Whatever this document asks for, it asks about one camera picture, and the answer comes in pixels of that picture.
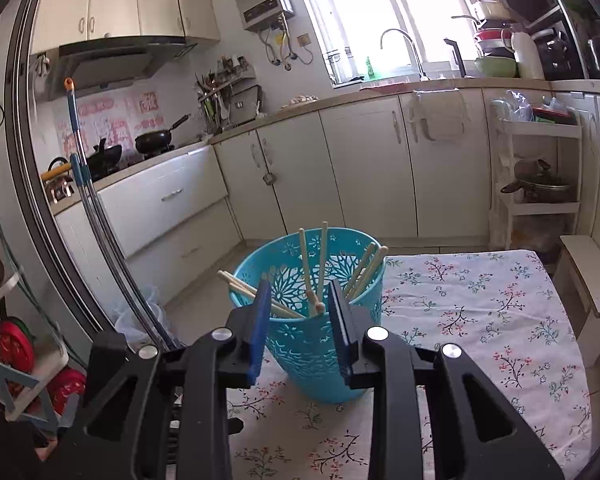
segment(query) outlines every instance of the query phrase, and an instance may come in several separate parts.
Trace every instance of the green bottle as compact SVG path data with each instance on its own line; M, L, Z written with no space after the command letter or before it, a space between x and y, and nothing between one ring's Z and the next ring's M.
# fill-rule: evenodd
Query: green bottle
M366 73L369 76L369 79L373 79L376 74L374 73L374 68L371 66L371 60L369 59L369 56L366 56Z

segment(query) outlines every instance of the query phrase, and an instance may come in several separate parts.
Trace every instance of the faucet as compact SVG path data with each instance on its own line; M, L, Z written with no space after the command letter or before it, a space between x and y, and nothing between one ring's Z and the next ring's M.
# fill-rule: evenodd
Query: faucet
M382 40L384 39L384 35L392 30L400 32L400 34L402 34L405 38L407 38L407 40L409 40L409 43L411 43L411 47L413 49L413 55L416 57L416 65L418 67L418 72L420 72L420 81L429 81L429 78L427 77L427 74L425 74L424 69L422 67L422 62L420 61L420 56L418 55L418 49L416 48L416 44L413 41L413 38L409 34L404 32L401 28L388 28L382 33L382 36L380 36L380 50L382 50Z

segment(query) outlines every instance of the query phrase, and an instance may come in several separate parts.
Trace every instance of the blue plastic basket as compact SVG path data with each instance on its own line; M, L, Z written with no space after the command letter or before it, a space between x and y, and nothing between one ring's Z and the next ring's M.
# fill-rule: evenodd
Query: blue plastic basket
M315 290L320 268L320 229L307 231L306 242ZM344 288L371 242L378 244L371 236L360 231L329 228L322 295L322 302L327 309L328 283L336 279ZM368 308L376 324L380 324L381 320L383 275L384 262L365 291L351 302ZM255 287L261 278L268 279L273 299L308 316L298 233L274 240L251 253L238 266L235 276ZM234 292L230 297L236 306L251 303ZM292 381L307 396L319 402L336 404L363 393L363 390L349 389L340 375L328 314L307 319L271 317L267 348Z

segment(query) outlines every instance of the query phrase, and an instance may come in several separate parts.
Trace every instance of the green bowl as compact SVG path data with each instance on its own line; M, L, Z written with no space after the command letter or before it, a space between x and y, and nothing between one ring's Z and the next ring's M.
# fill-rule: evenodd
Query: green bowl
M509 57L479 57L475 67L485 77L515 77L518 72L516 60Z

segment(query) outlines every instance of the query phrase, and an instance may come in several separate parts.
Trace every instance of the wall outlet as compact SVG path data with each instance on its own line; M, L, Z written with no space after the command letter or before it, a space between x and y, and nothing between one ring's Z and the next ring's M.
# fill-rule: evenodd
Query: wall outlet
M298 36L298 44L300 46L311 45L311 37L308 34L303 34L302 36Z

